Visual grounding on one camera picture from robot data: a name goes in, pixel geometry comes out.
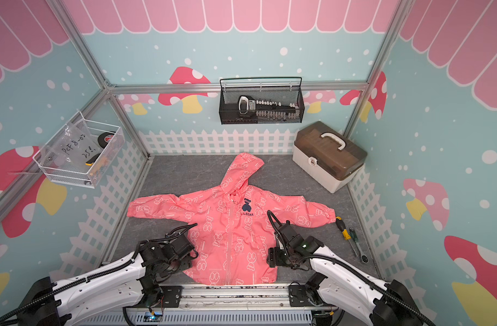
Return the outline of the pink child rain jacket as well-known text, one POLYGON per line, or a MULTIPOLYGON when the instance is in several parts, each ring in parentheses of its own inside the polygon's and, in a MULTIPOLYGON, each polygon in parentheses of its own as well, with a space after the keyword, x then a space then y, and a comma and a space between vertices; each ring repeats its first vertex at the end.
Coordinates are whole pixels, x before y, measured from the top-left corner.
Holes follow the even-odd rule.
POLYGON ((138 198, 130 203, 127 215, 194 224, 189 237, 199 256, 186 275, 197 283, 274 283, 278 271, 269 267, 266 259, 276 240, 267 212, 303 228, 333 223, 336 214, 332 208, 308 202, 303 196, 279 196, 249 185, 249 178, 263 165, 262 159, 241 153, 218 186, 181 196, 138 198))

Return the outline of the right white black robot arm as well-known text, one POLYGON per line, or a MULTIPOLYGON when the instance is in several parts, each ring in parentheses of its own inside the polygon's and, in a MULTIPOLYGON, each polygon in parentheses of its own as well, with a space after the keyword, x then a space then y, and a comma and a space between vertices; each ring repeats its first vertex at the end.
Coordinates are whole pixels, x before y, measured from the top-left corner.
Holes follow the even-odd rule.
POLYGON ((305 296, 315 306, 336 306, 366 325, 433 325, 399 281, 386 282, 347 263, 320 240, 303 238, 290 221, 280 222, 271 211, 276 246, 269 249, 269 267, 311 270, 305 296))

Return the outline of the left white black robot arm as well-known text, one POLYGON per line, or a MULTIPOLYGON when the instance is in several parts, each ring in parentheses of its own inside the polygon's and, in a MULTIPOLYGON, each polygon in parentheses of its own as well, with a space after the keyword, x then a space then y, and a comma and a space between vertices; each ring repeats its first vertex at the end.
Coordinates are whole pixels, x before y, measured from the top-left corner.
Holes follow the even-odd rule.
POLYGON ((103 312, 120 308, 177 306, 179 286, 161 284, 191 267, 198 257, 187 238, 190 225, 177 227, 161 239, 141 240, 117 261, 78 277, 36 281, 0 325, 77 325, 103 312))

